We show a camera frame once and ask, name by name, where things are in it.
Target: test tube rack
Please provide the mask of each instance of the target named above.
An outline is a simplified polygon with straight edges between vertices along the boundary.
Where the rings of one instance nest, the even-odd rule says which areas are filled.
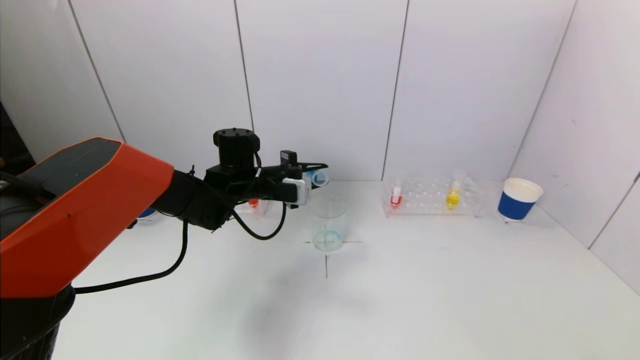
[[[446,199],[449,178],[407,177],[402,180],[402,200],[396,207],[391,205],[393,181],[384,180],[382,204],[387,217],[398,215],[461,215],[477,217],[484,192],[471,178],[464,179],[458,205],[449,209]]]

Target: red object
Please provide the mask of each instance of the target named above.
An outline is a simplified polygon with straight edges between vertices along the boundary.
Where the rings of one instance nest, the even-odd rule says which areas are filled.
[[[397,209],[398,207],[400,207],[400,203],[402,203],[402,195],[398,197],[397,202],[394,202],[394,197],[391,196],[391,199],[389,200],[389,202],[391,203],[392,208]]]
[[[51,297],[60,292],[171,183],[169,163],[116,140],[92,140],[116,149],[106,164],[58,194],[0,242],[0,297]],[[56,155],[68,155],[80,145],[40,164],[57,161]]]

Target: paper cup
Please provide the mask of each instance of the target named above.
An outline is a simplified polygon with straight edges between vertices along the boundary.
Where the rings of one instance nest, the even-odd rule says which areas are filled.
[[[509,178],[504,182],[498,212],[507,221],[520,221],[527,216],[542,193],[542,188],[534,182]]]
[[[158,212],[152,208],[147,208],[145,211],[137,217],[138,223],[148,223],[151,224],[155,222],[159,217],[157,216]]]

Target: clear plastic cup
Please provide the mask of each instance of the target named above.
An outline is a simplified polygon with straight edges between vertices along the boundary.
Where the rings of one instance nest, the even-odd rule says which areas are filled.
[[[347,235],[347,203],[336,195],[314,196],[311,243],[324,252],[337,251]]]

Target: white wall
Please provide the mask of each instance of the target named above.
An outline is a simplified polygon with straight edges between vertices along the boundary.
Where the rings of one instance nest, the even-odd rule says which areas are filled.
[[[620,204],[591,251],[640,295],[640,184]]]
[[[589,246],[640,170],[640,2],[580,0],[511,172]]]
[[[252,128],[233,0],[72,5],[129,144],[202,175],[216,130]]]
[[[265,163],[289,149],[334,179],[380,179],[406,4],[237,0]]]
[[[574,0],[411,0],[385,175],[506,178]]]
[[[66,1],[0,1],[0,74],[36,161],[93,136],[122,140]]]

